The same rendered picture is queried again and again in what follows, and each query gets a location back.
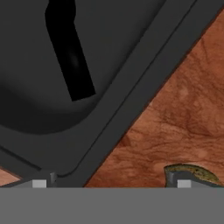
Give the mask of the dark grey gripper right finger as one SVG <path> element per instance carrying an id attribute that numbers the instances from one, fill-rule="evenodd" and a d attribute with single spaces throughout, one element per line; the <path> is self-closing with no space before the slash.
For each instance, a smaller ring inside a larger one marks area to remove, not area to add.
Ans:
<path id="1" fill-rule="evenodd" d="M 222 188 L 222 184 L 215 184 L 195 178 L 188 171 L 169 171 L 165 174 L 165 186 L 171 188 Z"/>

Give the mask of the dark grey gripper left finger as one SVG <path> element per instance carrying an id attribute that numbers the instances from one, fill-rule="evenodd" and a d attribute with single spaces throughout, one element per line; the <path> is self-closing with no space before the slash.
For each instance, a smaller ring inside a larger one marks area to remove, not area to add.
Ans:
<path id="1" fill-rule="evenodd" d="M 40 171 L 19 181 L 7 184 L 7 187 L 17 188 L 49 188 L 56 186 L 57 175 L 54 171 Z"/>

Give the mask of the yellow-green sponge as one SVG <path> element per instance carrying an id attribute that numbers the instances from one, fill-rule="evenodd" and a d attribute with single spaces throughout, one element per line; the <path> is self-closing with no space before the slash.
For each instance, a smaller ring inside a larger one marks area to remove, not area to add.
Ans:
<path id="1" fill-rule="evenodd" d="M 190 172 L 195 178 L 219 184 L 219 179 L 209 170 L 195 164 L 170 164 L 164 167 L 164 173 Z"/>

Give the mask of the dark grey sink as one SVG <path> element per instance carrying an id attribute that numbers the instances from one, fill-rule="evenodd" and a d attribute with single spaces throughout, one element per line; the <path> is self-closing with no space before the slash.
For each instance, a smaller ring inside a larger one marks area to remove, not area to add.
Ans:
<path id="1" fill-rule="evenodd" d="M 75 0 L 95 94 L 72 101 L 49 0 L 0 0 L 0 169 L 82 186 L 224 7 L 224 0 Z"/>

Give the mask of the black tap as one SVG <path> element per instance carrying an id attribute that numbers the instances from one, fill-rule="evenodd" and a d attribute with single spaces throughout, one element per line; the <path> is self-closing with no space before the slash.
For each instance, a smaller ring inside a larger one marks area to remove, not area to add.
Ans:
<path id="1" fill-rule="evenodd" d="M 73 102 L 95 94 L 74 25 L 75 16 L 75 0 L 49 0 L 45 10 L 46 29 Z"/>

